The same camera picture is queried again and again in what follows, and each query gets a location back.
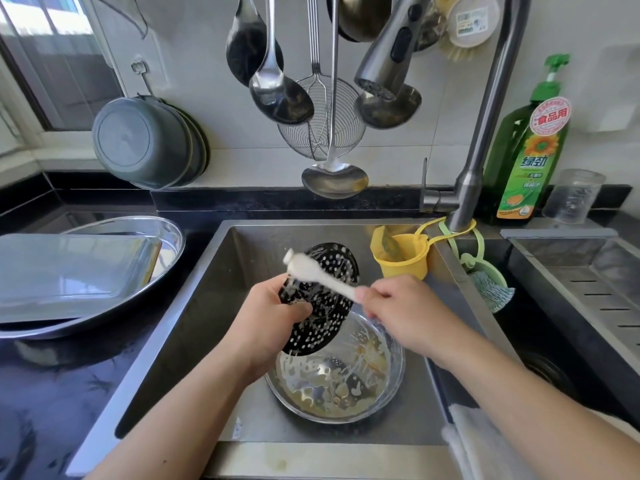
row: white brush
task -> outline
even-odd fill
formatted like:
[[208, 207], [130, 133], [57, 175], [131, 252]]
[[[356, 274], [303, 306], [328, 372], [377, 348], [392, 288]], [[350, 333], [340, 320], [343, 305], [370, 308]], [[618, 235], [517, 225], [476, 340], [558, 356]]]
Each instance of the white brush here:
[[296, 253], [293, 249], [287, 251], [282, 260], [287, 265], [287, 272], [300, 281], [320, 283], [331, 291], [346, 296], [351, 301], [356, 301], [356, 288], [327, 274], [320, 267], [320, 263], [311, 259], [306, 254]]

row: dish soap bottle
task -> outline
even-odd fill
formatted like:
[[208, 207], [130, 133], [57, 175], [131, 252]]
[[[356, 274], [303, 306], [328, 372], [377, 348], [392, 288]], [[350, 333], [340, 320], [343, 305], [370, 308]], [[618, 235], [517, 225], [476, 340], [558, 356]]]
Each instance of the dish soap bottle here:
[[569, 54], [547, 58], [547, 79], [531, 103], [502, 120], [486, 166], [480, 211], [491, 224], [524, 223], [533, 217], [569, 131], [571, 103], [561, 97], [556, 73]]

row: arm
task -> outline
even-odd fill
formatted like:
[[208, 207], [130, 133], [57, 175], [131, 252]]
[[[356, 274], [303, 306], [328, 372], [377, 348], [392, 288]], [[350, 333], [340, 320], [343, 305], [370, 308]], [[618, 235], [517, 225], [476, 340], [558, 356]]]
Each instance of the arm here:
[[199, 479], [244, 388], [273, 367], [311, 305], [283, 305], [286, 275], [252, 288], [220, 343], [133, 428], [88, 480]]
[[455, 375], [542, 478], [640, 477], [640, 444], [513, 362], [423, 282], [398, 276], [356, 293], [400, 343]]

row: faucet spout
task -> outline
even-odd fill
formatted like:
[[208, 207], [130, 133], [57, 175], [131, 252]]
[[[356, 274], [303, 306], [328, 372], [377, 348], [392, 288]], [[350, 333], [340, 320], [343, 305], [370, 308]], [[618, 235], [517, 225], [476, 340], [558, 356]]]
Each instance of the faucet spout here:
[[467, 161], [456, 179], [454, 197], [447, 195], [436, 198], [433, 195], [435, 191], [422, 193], [420, 202], [422, 210], [451, 212], [446, 224], [452, 232], [466, 230], [473, 218], [483, 186], [484, 161], [527, 26], [530, 6], [531, 0], [504, 0], [504, 15], [498, 45], [484, 90]]

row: glass bowl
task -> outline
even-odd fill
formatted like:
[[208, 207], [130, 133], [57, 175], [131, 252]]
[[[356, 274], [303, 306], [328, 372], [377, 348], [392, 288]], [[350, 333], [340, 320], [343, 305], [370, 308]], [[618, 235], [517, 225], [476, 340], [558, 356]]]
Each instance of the glass bowl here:
[[404, 377], [404, 348], [356, 305], [326, 347], [306, 356], [281, 352], [265, 377], [284, 407], [298, 416], [351, 423], [380, 411], [396, 395]]

